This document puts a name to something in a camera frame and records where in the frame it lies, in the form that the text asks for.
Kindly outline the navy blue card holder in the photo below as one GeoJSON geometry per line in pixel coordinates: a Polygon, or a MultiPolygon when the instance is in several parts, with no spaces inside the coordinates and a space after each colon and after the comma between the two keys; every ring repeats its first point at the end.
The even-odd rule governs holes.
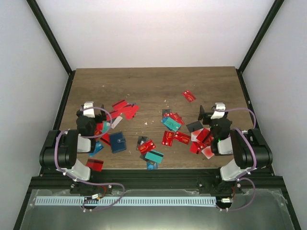
{"type": "Polygon", "coordinates": [[[109,139],[112,153],[121,152],[127,149],[126,140],[122,132],[111,134],[109,139]]]}

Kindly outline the teal card black stripe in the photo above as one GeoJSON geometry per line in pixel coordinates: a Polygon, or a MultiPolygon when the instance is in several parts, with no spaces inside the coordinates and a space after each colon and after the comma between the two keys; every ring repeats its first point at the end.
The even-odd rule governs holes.
{"type": "Polygon", "coordinates": [[[163,160],[164,154],[155,150],[151,150],[145,154],[145,158],[154,161],[156,163],[161,163],[163,160]]]}

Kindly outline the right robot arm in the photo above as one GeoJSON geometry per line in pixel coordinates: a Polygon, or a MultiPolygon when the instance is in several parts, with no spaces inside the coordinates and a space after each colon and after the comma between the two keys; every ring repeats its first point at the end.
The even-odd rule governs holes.
{"type": "Polygon", "coordinates": [[[233,159],[220,168],[220,175],[214,179],[216,192],[224,193],[230,188],[230,181],[239,181],[244,175],[258,168],[272,164],[272,151],[261,131],[256,128],[256,116],[248,108],[226,109],[225,104],[216,103],[211,112],[205,112],[200,106],[198,120],[209,129],[204,129],[196,137],[204,155],[233,155],[233,159]],[[252,115],[253,128],[242,131],[231,127],[232,121],[227,116],[232,111],[248,111],[252,115]]]}

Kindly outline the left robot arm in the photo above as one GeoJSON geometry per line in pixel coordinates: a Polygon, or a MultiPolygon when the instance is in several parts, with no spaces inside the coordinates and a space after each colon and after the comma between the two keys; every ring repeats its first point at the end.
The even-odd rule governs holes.
{"type": "Polygon", "coordinates": [[[82,180],[81,188],[91,194],[97,190],[98,181],[90,177],[91,169],[77,159],[77,154],[94,152],[96,139],[101,137],[96,128],[107,120],[110,113],[103,105],[96,108],[93,102],[85,102],[76,114],[76,129],[49,131],[39,163],[42,168],[55,169],[75,181],[82,180]]]}

